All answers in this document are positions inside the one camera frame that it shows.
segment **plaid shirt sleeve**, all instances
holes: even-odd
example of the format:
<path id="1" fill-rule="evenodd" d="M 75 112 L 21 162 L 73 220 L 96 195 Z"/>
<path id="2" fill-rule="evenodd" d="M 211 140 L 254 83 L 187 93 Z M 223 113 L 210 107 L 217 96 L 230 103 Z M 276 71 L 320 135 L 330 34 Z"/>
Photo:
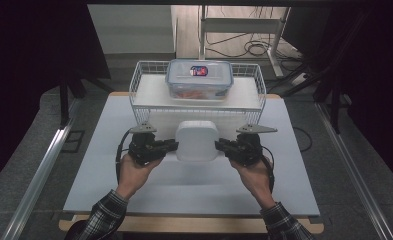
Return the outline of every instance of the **plaid shirt sleeve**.
<path id="1" fill-rule="evenodd" d="M 128 202 L 111 190 L 93 205 L 90 218 L 79 239 L 100 239 L 121 225 L 127 211 Z"/>
<path id="2" fill-rule="evenodd" d="M 260 213 L 267 227 L 269 240 L 315 239 L 302 224 L 287 212 L 280 202 L 273 208 L 261 210 Z"/>

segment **hand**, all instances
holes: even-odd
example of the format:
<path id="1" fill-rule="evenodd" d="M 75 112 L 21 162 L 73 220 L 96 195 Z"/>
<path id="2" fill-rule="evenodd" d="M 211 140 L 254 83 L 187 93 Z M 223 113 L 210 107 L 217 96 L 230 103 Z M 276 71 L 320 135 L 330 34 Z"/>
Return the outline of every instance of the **hand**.
<path id="1" fill-rule="evenodd" d="M 147 181 L 150 172 L 161 163 L 162 159 L 149 162 L 141 166 L 126 154 L 121 159 L 121 173 L 116 192 L 123 198 L 129 200 L 137 190 Z"/>
<path id="2" fill-rule="evenodd" d="M 276 203 L 269 187 L 268 169 L 262 161 L 247 167 L 233 160 L 230 160 L 230 163 L 237 170 L 243 185 L 255 197 L 261 208 L 269 209 L 275 206 Z"/>

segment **clear plastic container with blue lid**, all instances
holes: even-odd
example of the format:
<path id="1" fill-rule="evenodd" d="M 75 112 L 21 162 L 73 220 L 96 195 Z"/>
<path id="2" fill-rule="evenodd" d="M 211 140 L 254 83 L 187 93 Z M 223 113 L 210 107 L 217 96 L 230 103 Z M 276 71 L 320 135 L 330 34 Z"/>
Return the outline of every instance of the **clear plastic container with blue lid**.
<path id="1" fill-rule="evenodd" d="M 233 85 L 231 64 L 225 61 L 172 60 L 165 79 L 176 99 L 223 100 Z"/>

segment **wire basket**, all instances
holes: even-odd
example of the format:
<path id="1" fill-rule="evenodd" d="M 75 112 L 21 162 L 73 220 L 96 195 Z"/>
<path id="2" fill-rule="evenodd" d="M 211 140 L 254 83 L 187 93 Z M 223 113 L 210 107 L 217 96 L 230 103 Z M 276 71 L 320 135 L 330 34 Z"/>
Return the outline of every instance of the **wire basket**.
<path id="1" fill-rule="evenodd" d="M 165 83 L 168 65 L 168 61 L 137 63 L 129 90 L 137 124 L 150 122 L 158 130 L 172 135 L 182 121 L 205 120 L 214 122 L 220 135 L 225 136 L 221 133 L 230 128 L 235 130 L 244 124 L 259 122 L 266 97 L 259 65 L 231 64 L 234 85 L 225 102 L 171 99 Z"/>

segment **white plastic container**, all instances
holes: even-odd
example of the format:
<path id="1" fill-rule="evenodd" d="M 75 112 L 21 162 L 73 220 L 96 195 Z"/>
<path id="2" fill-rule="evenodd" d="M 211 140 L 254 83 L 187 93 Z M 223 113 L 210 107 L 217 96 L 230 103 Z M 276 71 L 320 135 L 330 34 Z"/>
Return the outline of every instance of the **white plastic container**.
<path id="1" fill-rule="evenodd" d="M 179 143 L 177 159 L 184 162 L 208 162 L 218 155 L 215 141 L 219 132 L 211 121 L 183 121 L 175 133 Z"/>
<path id="2" fill-rule="evenodd" d="M 223 100 L 233 85 L 233 71 L 229 62 L 175 59 L 165 81 L 176 99 Z"/>

